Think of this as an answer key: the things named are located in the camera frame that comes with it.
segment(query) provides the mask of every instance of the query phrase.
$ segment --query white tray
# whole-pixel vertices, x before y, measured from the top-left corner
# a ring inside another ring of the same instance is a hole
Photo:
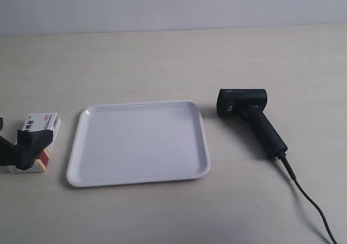
[[[81,113],[67,180],[76,187],[175,181],[209,169],[194,102],[96,105]]]

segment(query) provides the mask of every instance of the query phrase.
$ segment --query wall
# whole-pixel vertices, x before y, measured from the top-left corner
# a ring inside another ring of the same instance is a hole
[[[347,22],[347,0],[0,0],[0,35]]]

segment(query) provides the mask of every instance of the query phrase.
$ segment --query white table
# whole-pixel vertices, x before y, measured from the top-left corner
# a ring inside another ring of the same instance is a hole
[[[0,75],[2,136],[14,141],[28,113],[62,119],[45,173],[0,170],[1,243],[324,243],[252,134],[217,118],[220,88],[267,89],[265,113],[299,182],[347,242],[347,25],[0,37]],[[188,182],[68,185],[84,108],[171,99],[201,105],[210,173]]]

